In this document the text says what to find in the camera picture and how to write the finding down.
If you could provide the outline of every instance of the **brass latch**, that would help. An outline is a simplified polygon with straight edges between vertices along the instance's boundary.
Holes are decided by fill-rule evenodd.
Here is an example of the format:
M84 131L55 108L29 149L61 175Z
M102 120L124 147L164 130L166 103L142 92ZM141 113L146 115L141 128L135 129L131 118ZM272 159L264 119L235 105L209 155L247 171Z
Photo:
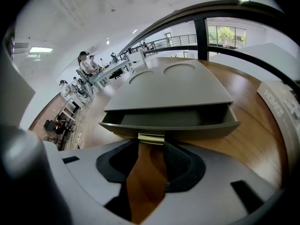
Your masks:
M164 145L164 142L165 142L164 135L139 133L138 139L140 140L141 143L150 143L150 144L155 144L155 145Z

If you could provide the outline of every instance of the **black chair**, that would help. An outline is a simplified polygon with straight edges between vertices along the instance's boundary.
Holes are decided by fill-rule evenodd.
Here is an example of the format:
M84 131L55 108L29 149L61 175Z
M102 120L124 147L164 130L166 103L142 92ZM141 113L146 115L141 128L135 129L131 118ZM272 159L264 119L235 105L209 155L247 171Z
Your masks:
M46 120L45 124L44 124L44 128L46 131L48 132L55 132L55 128L57 126L57 122L53 121L53 120Z

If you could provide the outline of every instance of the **open drawer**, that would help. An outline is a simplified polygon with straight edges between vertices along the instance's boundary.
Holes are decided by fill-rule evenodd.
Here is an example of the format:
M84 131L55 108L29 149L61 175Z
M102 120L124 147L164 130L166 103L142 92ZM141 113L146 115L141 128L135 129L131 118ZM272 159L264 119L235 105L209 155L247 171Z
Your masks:
M108 111L99 124L120 135L137 137L143 133L175 139L204 139L226 136L240 122L228 104L216 104Z

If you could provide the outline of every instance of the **black slot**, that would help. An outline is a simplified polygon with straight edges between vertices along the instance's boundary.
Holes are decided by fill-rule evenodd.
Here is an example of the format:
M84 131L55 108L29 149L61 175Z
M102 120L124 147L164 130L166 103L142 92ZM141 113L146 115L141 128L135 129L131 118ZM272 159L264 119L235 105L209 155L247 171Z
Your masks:
M122 183L119 196L114 197L104 207L121 218L131 221L131 209L127 195L126 182Z
M76 156L66 157L66 158L62 159L62 161L64 162L64 164L72 163L72 162L77 161L77 160L79 160L79 158L76 157Z
M232 182L231 186L249 214L263 205L263 201L245 181Z

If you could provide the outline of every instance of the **tree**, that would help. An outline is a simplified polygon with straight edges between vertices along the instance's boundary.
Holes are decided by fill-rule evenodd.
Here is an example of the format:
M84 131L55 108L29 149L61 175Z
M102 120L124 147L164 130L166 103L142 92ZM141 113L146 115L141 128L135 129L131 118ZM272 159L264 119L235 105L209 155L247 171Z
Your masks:
M246 31L244 31L244 34L243 34L243 36L241 37L243 43L246 42L246 38L247 38L247 37L246 37Z
M229 27L221 27L217 31L217 36L219 38L224 38L225 45L227 45L228 39L234 39L234 32L231 31Z
M216 40L217 39L216 26L208 26L208 34L211 40Z

